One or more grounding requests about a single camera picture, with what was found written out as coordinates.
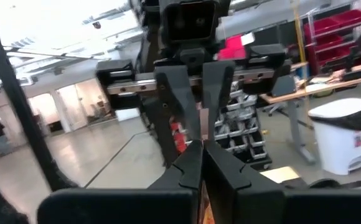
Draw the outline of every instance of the ceiling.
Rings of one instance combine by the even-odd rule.
[[[232,0],[231,9],[266,1]],[[128,0],[0,1],[1,42],[17,76],[25,80],[85,60],[106,60],[142,34]]]

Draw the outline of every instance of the storage rack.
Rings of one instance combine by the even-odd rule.
[[[344,40],[341,34],[361,26],[361,10],[358,9],[315,21],[317,13],[320,11],[308,12],[308,23],[302,29],[313,75],[321,73],[324,67],[331,67],[326,69],[329,72],[344,68],[343,58],[349,55],[355,42]]]
[[[221,110],[215,122],[215,140],[224,150],[233,153],[252,168],[268,169],[272,160],[265,149],[265,139],[255,110],[257,96],[237,90],[236,83],[232,89],[229,104]]]

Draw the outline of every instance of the floor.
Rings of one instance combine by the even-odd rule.
[[[361,86],[314,99],[309,108],[343,97],[361,97]],[[301,123],[309,124],[305,107],[299,109]],[[307,165],[285,140],[291,137],[287,111],[272,117],[259,112],[266,134],[266,148],[272,168],[291,166],[307,183],[333,178],[341,184],[361,182],[361,169],[348,176],[336,176],[321,169],[320,163]],[[51,153],[61,170],[81,186],[93,188],[146,188],[164,172],[158,145],[144,132],[140,119],[130,119],[83,128],[48,139]],[[316,153],[314,134],[301,125],[308,149]],[[0,190],[19,211],[35,223],[35,210],[50,193],[32,151],[25,147],[0,159]]]

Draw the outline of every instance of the black pole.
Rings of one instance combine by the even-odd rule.
[[[45,175],[50,189],[52,191],[66,189],[70,187],[78,187],[78,185],[68,179],[58,168],[55,160],[50,154],[45,139],[42,137],[41,130],[34,121],[33,114],[27,103],[27,98],[20,87],[11,63],[9,62],[6,52],[3,49],[0,40],[0,79],[2,87],[6,92],[12,108],[17,114],[24,133],[35,157]]]

